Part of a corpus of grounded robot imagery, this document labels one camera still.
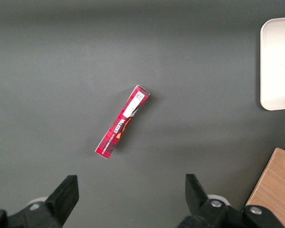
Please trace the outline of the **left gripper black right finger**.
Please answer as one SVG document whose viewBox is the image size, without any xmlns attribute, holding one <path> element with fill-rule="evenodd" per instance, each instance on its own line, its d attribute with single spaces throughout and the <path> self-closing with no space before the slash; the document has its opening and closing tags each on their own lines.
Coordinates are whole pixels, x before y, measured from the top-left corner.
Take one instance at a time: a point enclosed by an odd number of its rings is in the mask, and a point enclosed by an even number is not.
<svg viewBox="0 0 285 228">
<path fill-rule="evenodd" d="M 223 225 L 228 207 L 219 199 L 210 199 L 194 174 L 185 176 L 185 199 L 191 215 L 179 228 L 219 228 Z"/>
</svg>

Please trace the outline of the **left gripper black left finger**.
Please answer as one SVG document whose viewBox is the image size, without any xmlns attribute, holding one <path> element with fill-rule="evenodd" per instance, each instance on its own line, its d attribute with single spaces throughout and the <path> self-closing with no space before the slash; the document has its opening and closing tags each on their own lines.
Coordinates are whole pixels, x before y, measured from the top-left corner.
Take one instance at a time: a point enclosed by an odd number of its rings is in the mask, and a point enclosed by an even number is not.
<svg viewBox="0 0 285 228">
<path fill-rule="evenodd" d="M 35 201 L 24 209 L 23 227 L 63 227 L 78 199 L 77 176 L 68 175 L 45 201 Z"/>
</svg>

